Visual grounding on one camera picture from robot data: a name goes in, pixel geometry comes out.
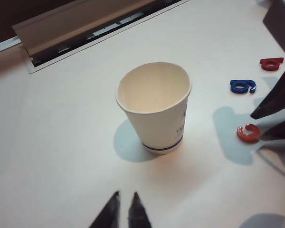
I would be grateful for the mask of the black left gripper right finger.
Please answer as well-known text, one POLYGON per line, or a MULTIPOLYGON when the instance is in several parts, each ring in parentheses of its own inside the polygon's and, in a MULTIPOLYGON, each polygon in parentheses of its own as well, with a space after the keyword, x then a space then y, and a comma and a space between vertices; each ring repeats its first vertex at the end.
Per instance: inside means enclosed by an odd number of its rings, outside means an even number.
POLYGON ((145 207, 137 192, 134 193, 133 199, 128 211, 129 228, 151 228, 151 223, 147 216, 145 207))

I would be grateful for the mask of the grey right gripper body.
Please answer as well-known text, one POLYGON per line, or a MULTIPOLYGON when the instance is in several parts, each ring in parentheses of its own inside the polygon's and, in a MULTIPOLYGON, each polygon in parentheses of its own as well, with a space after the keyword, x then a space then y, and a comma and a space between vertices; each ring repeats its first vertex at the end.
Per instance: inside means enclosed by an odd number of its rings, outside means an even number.
POLYGON ((263 23, 285 52, 285 0, 272 1, 263 23))

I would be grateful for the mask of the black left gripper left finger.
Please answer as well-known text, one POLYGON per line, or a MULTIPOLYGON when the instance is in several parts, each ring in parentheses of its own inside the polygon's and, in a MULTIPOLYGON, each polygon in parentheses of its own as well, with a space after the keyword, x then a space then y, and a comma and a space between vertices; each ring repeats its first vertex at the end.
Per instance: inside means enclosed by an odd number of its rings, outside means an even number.
POLYGON ((120 216, 120 194, 116 191, 107 201, 90 228, 118 228, 120 216))

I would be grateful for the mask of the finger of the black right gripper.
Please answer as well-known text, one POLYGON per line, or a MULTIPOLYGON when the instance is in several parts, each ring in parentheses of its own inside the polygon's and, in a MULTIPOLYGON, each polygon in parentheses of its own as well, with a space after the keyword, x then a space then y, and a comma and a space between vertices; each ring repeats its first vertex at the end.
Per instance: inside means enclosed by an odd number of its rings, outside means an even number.
POLYGON ((285 109, 285 71, 269 94, 250 114, 250 117, 260 119, 283 109, 285 109))
POLYGON ((262 141, 285 140, 285 120, 273 120, 258 125, 261 134, 258 137, 262 141))

